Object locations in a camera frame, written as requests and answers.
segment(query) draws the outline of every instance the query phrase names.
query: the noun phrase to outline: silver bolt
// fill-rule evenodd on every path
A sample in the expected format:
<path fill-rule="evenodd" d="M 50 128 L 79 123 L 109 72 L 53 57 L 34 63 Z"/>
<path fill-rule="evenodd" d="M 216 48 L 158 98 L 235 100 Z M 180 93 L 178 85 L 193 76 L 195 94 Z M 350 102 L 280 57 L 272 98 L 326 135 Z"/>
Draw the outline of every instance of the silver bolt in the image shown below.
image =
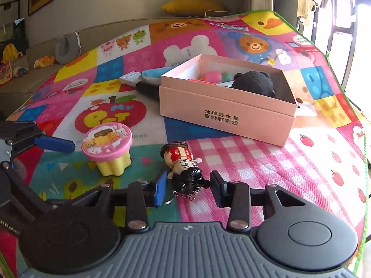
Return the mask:
<path fill-rule="evenodd" d="M 147 224 L 144 221 L 131 221 L 128 226 L 133 230 L 141 230 L 147 227 Z"/>
<path fill-rule="evenodd" d="M 229 223 L 230 227 L 235 230 L 243 230 L 248 228 L 249 224 L 243 220 L 237 219 Z"/>

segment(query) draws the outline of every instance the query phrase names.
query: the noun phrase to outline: black round joint cover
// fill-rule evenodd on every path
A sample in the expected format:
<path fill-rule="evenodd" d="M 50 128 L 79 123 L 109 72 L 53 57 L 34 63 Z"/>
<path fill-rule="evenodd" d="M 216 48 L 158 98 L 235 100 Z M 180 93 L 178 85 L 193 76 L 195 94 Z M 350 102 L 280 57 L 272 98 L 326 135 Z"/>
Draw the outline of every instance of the black round joint cover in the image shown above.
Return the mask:
<path fill-rule="evenodd" d="M 311 272 L 343 266 L 358 244 L 346 221 L 315 205 L 280 208 L 259 226 L 256 240 L 279 264 Z"/>
<path fill-rule="evenodd" d="M 61 206 L 21 232 L 19 248 L 32 268 L 49 274 L 73 274 L 107 259 L 120 232 L 94 207 Z"/>

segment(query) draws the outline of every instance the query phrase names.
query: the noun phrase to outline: pink gingham pattern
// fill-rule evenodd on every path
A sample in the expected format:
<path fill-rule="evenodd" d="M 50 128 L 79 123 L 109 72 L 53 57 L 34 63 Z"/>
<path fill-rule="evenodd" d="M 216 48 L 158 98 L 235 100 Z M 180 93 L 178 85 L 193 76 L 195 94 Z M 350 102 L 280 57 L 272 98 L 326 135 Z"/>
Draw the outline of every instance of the pink gingham pattern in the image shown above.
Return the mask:
<path fill-rule="evenodd" d="M 297 144 L 289 138 L 284 147 L 240 136 L 187 141 L 204 177 L 217 170 L 224 180 L 242 181 L 263 189 L 275 183 L 350 222 L 340 200 L 326 179 Z M 221 221 L 224 226 L 229 208 L 215 205 L 210 189 L 202 189 L 196 199 L 179 198 L 183 222 Z M 252 207 L 252 224 L 264 220 L 261 207 Z"/>

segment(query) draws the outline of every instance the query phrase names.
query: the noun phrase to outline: yellow pillow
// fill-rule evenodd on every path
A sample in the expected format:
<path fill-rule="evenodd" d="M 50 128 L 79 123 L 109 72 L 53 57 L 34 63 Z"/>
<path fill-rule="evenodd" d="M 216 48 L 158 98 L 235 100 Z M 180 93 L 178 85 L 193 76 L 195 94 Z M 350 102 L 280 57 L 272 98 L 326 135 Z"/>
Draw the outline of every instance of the yellow pillow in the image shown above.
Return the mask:
<path fill-rule="evenodd" d="M 203 18 L 207 10 L 224 11 L 225 8 L 216 0 L 172 0 L 161 9 L 174 16 L 199 16 Z"/>

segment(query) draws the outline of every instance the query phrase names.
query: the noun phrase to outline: orange beak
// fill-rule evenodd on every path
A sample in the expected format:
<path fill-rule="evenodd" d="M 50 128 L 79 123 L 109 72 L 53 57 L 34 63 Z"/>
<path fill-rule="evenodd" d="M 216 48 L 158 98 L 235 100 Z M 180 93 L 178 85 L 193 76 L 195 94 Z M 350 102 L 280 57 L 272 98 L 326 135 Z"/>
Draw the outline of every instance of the orange beak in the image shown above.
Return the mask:
<path fill-rule="evenodd" d="M 281 25 L 283 22 L 281 19 L 268 19 L 267 24 L 263 27 L 264 29 L 271 29 Z"/>

